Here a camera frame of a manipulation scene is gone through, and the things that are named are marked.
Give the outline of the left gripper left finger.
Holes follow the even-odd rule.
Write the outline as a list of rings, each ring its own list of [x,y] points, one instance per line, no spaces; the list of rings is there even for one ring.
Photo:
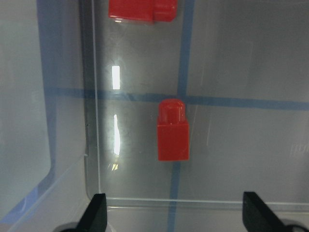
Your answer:
[[[107,228],[106,194],[95,194],[77,224],[76,232],[105,232]]]

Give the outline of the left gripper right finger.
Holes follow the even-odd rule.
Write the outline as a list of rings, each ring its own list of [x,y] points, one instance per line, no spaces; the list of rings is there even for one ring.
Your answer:
[[[242,222],[248,232],[285,232],[286,227],[255,192],[244,192]]]

